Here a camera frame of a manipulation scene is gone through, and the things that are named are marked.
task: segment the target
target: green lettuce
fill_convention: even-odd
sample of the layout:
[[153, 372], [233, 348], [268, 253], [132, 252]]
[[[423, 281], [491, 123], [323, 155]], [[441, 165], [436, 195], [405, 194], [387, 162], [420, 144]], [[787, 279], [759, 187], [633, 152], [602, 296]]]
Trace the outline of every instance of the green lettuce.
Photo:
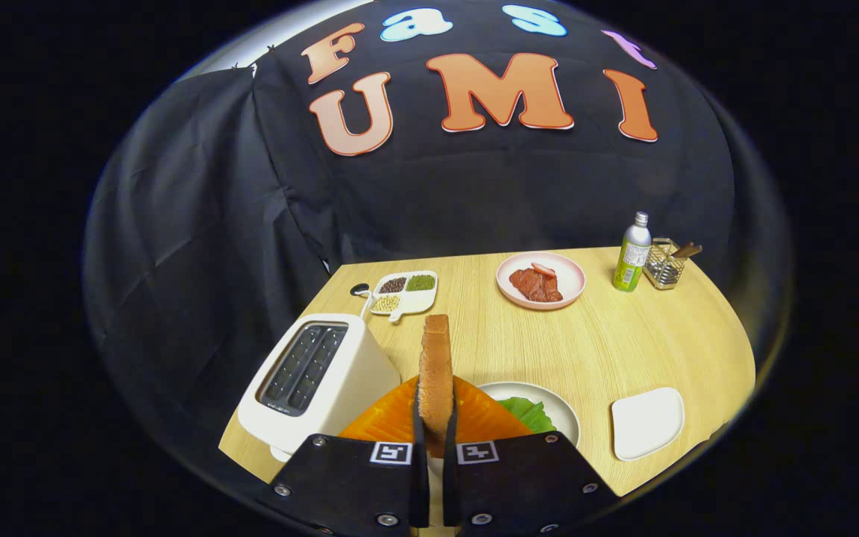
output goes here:
[[535, 404], [527, 398], [508, 398], [508, 400], [498, 401], [498, 404], [511, 412], [519, 421], [522, 421], [533, 433], [546, 433], [556, 430], [556, 426], [552, 425], [552, 419], [549, 419], [543, 410], [542, 401]]

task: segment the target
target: table top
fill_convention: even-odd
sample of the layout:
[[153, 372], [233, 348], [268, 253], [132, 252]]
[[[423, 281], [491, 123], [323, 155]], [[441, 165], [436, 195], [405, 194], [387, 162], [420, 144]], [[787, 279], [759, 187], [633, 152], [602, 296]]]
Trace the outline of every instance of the table top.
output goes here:
[[[393, 272], [435, 271], [436, 302], [427, 312], [403, 315], [396, 325], [385, 316], [365, 317], [402, 380], [418, 373], [426, 315], [449, 314], [453, 373], [475, 385], [514, 380], [559, 394], [579, 416], [579, 452], [624, 496], [737, 414], [754, 388], [755, 364], [740, 320], [695, 262], [685, 264], [675, 289], [655, 289], [642, 276], [634, 292], [620, 292], [611, 285], [618, 252], [555, 251], [579, 264], [587, 280], [582, 296], [559, 310], [510, 302], [495, 272], [512, 254], [482, 254], [341, 266], [303, 315], [359, 314], [364, 298], [351, 295], [352, 286], [372, 288]], [[652, 455], [620, 461], [611, 404], [664, 386], [685, 401], [681, 434]], [[236, 411], [218, 447], [267, 483], [283, 467], [266, 443], [242, 428]]]

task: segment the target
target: wire basket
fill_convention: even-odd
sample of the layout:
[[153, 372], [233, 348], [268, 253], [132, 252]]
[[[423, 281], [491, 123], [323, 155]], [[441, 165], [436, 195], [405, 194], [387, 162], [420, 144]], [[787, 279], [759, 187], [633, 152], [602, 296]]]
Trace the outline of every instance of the wire basket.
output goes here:
[[668, 238], [652, 239], [652, 247], [648, 250], [648, 261], [645, 262], [645, 275], [655, 289], [672, 289], [678, 285], [685, 270], [685, 259], [671, 257], [679, 250], [679, 246]]

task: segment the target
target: toaster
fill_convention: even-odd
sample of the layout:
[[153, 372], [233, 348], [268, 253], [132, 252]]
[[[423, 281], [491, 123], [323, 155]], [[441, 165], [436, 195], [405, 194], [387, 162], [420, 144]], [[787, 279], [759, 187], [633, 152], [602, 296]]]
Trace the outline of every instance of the toaster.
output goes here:
[[270, 351], [238, 405], [238, 419], [285, 462], [307, 436], [340, 434], [399, 384], [399, 371], [364, 320], [314, 313], [298, 319]]

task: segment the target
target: black cloth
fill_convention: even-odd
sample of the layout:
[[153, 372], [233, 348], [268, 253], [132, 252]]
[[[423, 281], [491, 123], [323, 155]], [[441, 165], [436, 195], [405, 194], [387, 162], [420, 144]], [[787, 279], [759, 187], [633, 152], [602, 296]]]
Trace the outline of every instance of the black cloth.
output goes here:
[[86, 226], [86, 311], [144, 428], [202, 476], [243, 387], [327, 273], [257, 129], [246, 69], [181, 81], [117, 148]]
[[[703, 244], [698, 264], [725, 289], [733, 170], [705, 96], [658, 52], [642, 50], [658, 66], [653, 71], [602, 33], [616, 28], [563, 4], [528, 6], [555, 14], [568, 34], [522, 31], [498, 2], [375, 2], [308, 28], [258, 59], [260, 127], [314, 252], [336, 269], [385, 259], [620, 245], [635, 211], [643, 210], [655, 236]], [[383, 21], [413, 7], [436, 7], [453, 27], [444, 34], [382, 41]], [[310, 63], [301, 52], [356, 22], [365, 30], [353, 35], [352, 51], [340, 54], [349, 64], [308, 84]], [[439, 73], [426, 61], [471, 54], [501, 76], [518, 52], [558, 61], [559, 92], [575, 126], [553, 131], [521, 125], [519, 103], [505, 127], [487, 116], [480, 130], [444, 131], [447, 98]], [[644, 82], [657, 142], [638, 142], [618, 131], [620, 99], [603, 69]], [[381, 71], [391, 74], [391, 136], [371, 153], [333, 153], [308, 106], [343, 90], [348, 129], [364, 132], [367, 106], [351, 86]]]

